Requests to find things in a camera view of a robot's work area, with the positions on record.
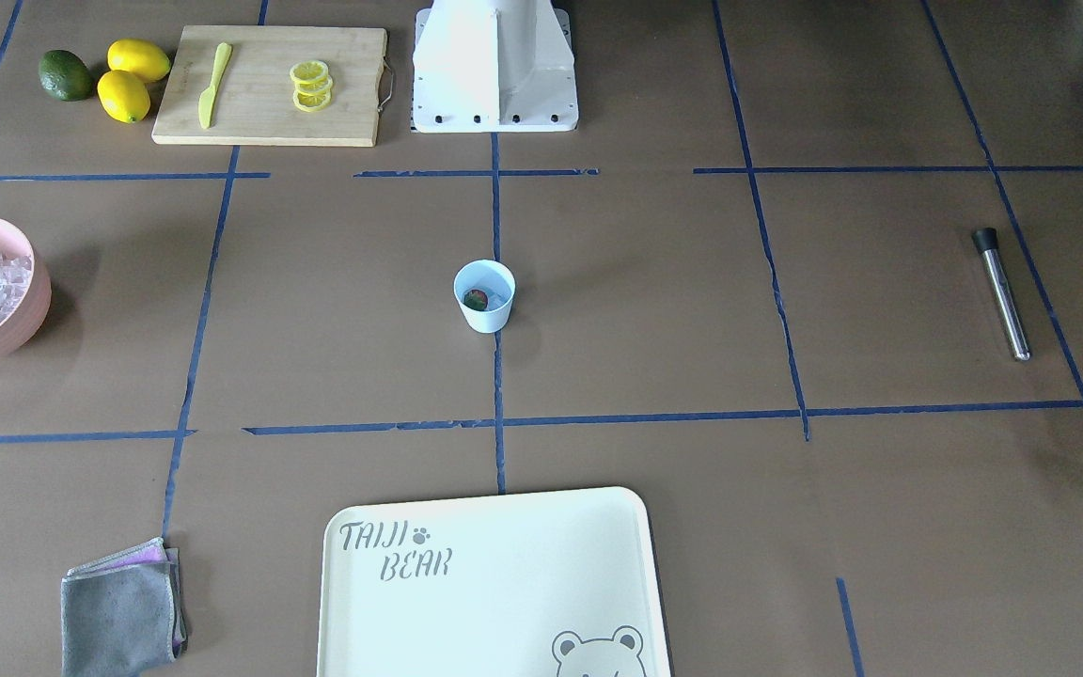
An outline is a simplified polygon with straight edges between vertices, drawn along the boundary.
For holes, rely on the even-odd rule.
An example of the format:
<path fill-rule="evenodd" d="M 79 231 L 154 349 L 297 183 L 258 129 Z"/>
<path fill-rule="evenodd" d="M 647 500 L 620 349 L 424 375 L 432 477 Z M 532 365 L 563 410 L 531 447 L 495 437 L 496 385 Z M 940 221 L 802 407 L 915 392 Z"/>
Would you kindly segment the steel muddler black tip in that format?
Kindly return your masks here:
<path fill-rule="evenodd" d="M 971 239 L 977 253 L 980 253 L 981 261 L 983 261 L 1012 356 L 1019 363 L 1027 363 L 1032 357 L 1032 351 L 1028 346 L 1028 336 L 1022 322 L 1020 322 L 1017 303 L 1015 303 L 1012 292 L 1012 284 L 1007 277 L 1004 262 L 1002 262 L 997 229 L 976 227 L 971 232 Z"/>

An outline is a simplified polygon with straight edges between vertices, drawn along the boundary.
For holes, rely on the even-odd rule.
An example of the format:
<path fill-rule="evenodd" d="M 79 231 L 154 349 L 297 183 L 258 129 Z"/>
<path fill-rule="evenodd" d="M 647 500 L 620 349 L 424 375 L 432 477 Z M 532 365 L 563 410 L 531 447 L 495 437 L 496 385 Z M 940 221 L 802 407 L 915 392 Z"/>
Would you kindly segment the folded grey purple cloth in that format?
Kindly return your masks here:
<path fill-rule="evenodd" d="M 139 676 L 190 642 L 180 557 L 164 537 L 73 567 L 60 607 L 65 676 Z"/>

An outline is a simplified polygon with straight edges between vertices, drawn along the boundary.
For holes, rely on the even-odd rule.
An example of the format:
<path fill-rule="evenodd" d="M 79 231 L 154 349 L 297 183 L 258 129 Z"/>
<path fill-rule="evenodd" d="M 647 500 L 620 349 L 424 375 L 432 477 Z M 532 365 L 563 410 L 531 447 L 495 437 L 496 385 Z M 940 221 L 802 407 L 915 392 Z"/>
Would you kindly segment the green avocado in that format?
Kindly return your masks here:
<path fill-rule="evenodd" d="M 95 91 L 95 81 L 84 61 L 66 50 L 43 53 L 38 64 L 39 84 L 57 102 L 84 102 Z"/>

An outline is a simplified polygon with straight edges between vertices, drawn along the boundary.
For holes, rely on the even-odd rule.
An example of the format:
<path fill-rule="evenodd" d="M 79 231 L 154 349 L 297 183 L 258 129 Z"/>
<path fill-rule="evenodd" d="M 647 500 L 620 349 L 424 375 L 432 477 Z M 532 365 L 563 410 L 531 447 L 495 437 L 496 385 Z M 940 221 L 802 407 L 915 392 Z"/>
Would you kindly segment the clear ice cube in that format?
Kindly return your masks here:
<path fill-rule="evenodd" d="M 486 305 L 485 311 L 497 311 L 503 305 L 508 303 L 508 297 L 506 295 L 499 294 L 494 289 L 490 289 L 485 292 Z"/>

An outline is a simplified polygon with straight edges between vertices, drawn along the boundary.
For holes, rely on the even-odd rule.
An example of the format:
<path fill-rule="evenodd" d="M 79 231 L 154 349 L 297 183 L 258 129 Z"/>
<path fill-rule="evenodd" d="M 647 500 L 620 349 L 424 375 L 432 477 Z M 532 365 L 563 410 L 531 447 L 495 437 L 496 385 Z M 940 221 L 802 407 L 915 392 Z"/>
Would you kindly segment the red strawberry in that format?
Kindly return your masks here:
<path fill-rule="evenodd" d="M 485 312 L 490 307 L 490 294 L 484 289 L 472 288 L 464 292 L 464 307 L 474 312 Z"/>

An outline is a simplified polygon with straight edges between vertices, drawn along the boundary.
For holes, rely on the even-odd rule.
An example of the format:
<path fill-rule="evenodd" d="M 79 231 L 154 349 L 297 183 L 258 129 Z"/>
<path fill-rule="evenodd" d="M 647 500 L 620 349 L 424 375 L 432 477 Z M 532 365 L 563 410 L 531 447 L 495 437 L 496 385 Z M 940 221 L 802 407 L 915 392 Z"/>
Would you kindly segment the lemon slices stack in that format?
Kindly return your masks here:
<path fill-rule="evenodd" d="M 319 112 L 331 103 L 334 78 L 330 66 L 325 61 L 305 60 L 296 63 L 289 71 L 289 78 L 296 110 Z"/>

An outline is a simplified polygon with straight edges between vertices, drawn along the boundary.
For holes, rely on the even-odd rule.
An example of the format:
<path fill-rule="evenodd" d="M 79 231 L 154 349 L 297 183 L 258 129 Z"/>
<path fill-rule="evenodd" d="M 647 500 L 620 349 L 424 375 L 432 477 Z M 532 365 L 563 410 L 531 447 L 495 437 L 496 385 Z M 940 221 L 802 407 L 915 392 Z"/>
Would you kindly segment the wooden cutting board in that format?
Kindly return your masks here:
<path fill-rule="evenodd" d="M 233 51 L 216 96 L 213 123 L 197 121 L 216 44 Z M 382 27 L 186 25 L 151 130 L 164 145 L 255 145 L 369 149 L 378 136 L 388 34 Z M 292 104 L 289 71 L 322 60 L 332 101 L 305 113 Z"/>

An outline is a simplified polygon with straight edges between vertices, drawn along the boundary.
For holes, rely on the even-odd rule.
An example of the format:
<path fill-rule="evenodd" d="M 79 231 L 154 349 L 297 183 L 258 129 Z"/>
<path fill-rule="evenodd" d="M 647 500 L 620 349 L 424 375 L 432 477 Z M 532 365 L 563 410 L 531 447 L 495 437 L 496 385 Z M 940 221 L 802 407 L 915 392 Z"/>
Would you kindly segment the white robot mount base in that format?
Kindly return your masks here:
<path fill-rule="evenodd" d="M 412 128 L 566 133 L 579 123 L 567 11 L 550 1 L 434 1 L 416 14 Z"/>

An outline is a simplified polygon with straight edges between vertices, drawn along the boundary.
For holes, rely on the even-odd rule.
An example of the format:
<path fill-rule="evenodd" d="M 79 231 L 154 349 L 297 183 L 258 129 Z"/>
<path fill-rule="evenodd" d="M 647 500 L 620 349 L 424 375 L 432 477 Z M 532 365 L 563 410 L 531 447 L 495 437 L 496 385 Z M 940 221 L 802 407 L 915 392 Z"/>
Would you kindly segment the yellow plastic knife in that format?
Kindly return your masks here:
<path fill-rule="evenodd" d="M 216 96 L 218 96 L 218 89 L 222 84 L 224 74 L 227 71 L 232 51 L 232 44 L 226 42 L 216 44 L 210 77 L 208 77 L 205 89 L 199 93 L 197 102 L 197 121 L 203 130 L 210 129 L 213 123 Z"/>

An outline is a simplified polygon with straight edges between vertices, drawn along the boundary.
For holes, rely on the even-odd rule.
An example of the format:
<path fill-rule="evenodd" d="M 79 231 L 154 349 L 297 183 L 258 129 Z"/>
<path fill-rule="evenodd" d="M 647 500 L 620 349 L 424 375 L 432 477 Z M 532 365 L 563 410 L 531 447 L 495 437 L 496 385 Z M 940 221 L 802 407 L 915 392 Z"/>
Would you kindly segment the light blue plastic cup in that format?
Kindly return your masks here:
<path fill-rule="evenodd" d="M 474 312 L 464 307 L 464 292 L 479 288 L 488 291 L 494 289 L 508 297 L 508 303 L 497 311 Z M 465 321 L 477 333 L 493 334 L 503 330 L 507 324 L 516 300 L 516 275 L 493 259 L 478 259 L 461 266 L 452 283 L 452 294 L 456 304 L 464 313 Z"/>

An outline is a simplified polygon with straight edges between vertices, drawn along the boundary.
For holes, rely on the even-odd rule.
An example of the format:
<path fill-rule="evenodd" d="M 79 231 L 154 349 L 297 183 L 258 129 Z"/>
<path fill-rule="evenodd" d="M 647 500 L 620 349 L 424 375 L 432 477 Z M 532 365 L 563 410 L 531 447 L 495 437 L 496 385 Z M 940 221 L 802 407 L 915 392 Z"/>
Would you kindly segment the cream bear serving tray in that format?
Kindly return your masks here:
<path fill-rule="evenodd" d="M 319 676 L 670 676 L 624 487 L 353 506 L 322 545 Z"/>

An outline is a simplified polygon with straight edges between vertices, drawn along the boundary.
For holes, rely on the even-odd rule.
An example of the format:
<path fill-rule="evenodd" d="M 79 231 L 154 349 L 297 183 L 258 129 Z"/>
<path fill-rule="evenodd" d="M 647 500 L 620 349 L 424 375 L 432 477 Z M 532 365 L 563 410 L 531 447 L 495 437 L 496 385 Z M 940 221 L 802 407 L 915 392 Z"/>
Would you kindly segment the yellow lemon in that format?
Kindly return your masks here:
<path fill-rule="evenodd" d="M 162 81 L 172 68 L 164 48 L 145 39 L 117 39 L 107 51 L 112 71 L 129 71 L 143 83 Z"/>
<path fill-rule="evenodd" d="M 120 123 L 138 123 L 151 112 L 147 86 L 131 71 L 105 71 L 96 83 L 96 94 L 103 110 Z"/>

